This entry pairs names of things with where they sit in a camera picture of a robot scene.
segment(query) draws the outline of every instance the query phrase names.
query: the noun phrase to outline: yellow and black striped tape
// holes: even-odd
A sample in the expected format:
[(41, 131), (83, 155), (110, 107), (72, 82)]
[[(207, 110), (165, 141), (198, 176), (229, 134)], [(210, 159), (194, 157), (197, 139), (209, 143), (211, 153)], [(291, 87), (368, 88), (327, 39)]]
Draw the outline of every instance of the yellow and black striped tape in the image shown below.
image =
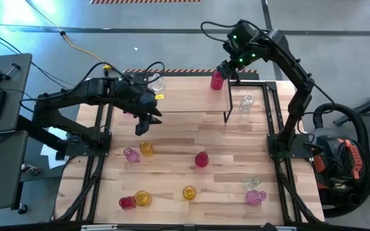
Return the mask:
[(91, 4), (124, 4), (124, 3), (197, 3), (201, 0), (91, 0)]
[[(141, 73), (146, 69), (125, 69), (124, 73)], [(150, 69), (149, 73), (157, 73), (160, 69)], [(213, 73), (215, 69), (166, 69), (165, 73)], [(239, 73), (256, 73), (256, 70), (242, 70)]]

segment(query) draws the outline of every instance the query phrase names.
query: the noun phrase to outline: black desk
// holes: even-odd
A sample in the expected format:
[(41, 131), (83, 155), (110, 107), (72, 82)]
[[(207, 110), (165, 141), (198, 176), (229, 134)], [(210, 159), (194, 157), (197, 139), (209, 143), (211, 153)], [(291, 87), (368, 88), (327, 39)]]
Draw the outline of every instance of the black desk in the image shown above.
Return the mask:
[[(1, 134), (0, 140), (5, 136), (7, 134)], [(16, 209), (14, 207), (19, 203), (17, 191), (27, 140), (28, 133), (21, 131), (15, 132), (0, 144), (0, 209)]]
[(58, 137), (36, 127), (27, 118), (19, 115), (21, 109), (19, 102), (23, 97), (22, 92), (25, 91), (31, 58), (30, 54), (0, 56), (2, 73), (7, 73), (12, 68), (11, 63), (21, 67), (21, 70), (15, 70), (10, 74), (11, 80), (3, 80), (0, 83), (1, 90), (6, 91), (6, 102), (0, 118), (0, 139), (10, 132), (19, 131), (0, 144), (0, 209), (19, 207), (23, 185), (19, 181), (21, 164), (24, 160), (28, 136), (55, 150), (65, 151), (65, 146), (58, 143)]

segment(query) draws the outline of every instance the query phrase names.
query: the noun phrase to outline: floor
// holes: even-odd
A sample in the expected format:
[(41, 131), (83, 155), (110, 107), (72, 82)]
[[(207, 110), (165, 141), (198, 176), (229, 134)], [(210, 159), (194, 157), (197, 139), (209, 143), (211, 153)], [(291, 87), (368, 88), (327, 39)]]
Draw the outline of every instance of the floor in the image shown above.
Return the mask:
[[(170, 69), (212, 69), (227, 58), (222, 45), (198, 32), (202, 21), (234, 24), (247, 19), (262, 28), (285, 30), (291, 52), (302, 60), (318, 85), (337, 103), (355, 107), (370, 97), (370, 0), (202, 0), (199, 3), (89, 4), (89, 0), (33, 0), (33, 4), (62, 28), (78, 46), (120, 69), (145, 68), (155, 60)], [(55, 28), (23, 0), (0, 0), (0, 37), (65, 81), (76, 83), (97, 60), (71, 48)], [(0, 55), (11, 54), (0, 45)], [(274, 65), (259, 61), (261, 80), (287, 80)], [(102, 76), (97, 69), (93, 76)], [(343, 89), (353, 91), (343, 94)], [(55, 92), (58, 85), (31, 68), (26, 92), (37, 96)], [(327, 102), (316, 89), (308, 111)], [(62, 111), (76, 118), (78, 107)], [(22, 115), (31, 117), (27, 111)], [(325, 124), (338, 114), (324, 116)], [(370, 119), (366, 120), (370, 133)], [(304, 118), (308, 132), (312, 118)], [(341, 128), (352, 134), (350, 124)], [(30, 141), (26, 157), (38, 155), (41, 145)], [(24, 185), (25, 215), (0, 210), (0, 225), (47, 221), (53, 210), (59, 179)], [(328, 219), (335, 225), (370, 228), (370, 197), (356, 211)]]

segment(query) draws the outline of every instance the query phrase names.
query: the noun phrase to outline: yellow cable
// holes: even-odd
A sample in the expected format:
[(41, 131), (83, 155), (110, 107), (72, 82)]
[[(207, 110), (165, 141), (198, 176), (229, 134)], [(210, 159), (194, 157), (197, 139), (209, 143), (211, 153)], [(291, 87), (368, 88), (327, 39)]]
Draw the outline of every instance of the yellow cable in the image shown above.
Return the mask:
[[(59, 26), (57, 26), (53, 21), (51, 21), (50, 19), (48, 19), (43, 13), (41, 13), (38, 9), (36, 9), (36, 7), (35, 6), (33, 6), (28, 0), (25, 0), (32, 8), (34, 8), (34, 10), (36, 10), (38, 13), (40, 13), (46, 20), (48, 20), (50, 23), (52, 23), (52, 25), (54, 25), (58, 30), (59, 30), (59, 32), (61, 32), (62, 30), (61, 30), (61, 28), (59, 28)], [(91, 52), (89, 52), (89, 51), (87, 51), (87, 50), (84, 50), (84, 49), (82, 49), (82, 48), (79, 48), (79, 47), (77, 47), (76, 45), (74, 45), (74, 44), (72, 44), (72, 42), (69, 40), (69, 38), (68, 38), (68, 36), (66, 35), (66, 34), (64, 34), (63, 35), (63, 37), (65, 38), (65, 40), (68, 42), (68, 44), (70, 45), (70, 46), (72, 46), (73, 48), (75, 48), (75, 49), (77, 49), (77, 50), (79, 50), (79, 51), (82, 51), (82, 52), (84, 52), (84, 53), (86, 53), (86, 54), (88, 54), (88, 55), (91, 55), (92, 57), (94, 57), (94, 58), (96, 58), (97, 60), (99, 60), (99, 61), (101, 61), (101, 62), (103, 62), (103, 60), (100, 58), (100, 57), (98, 57), (98, 56), (96, 56), (96, 55), (94, 55), (94, 54), (92, 54)]]

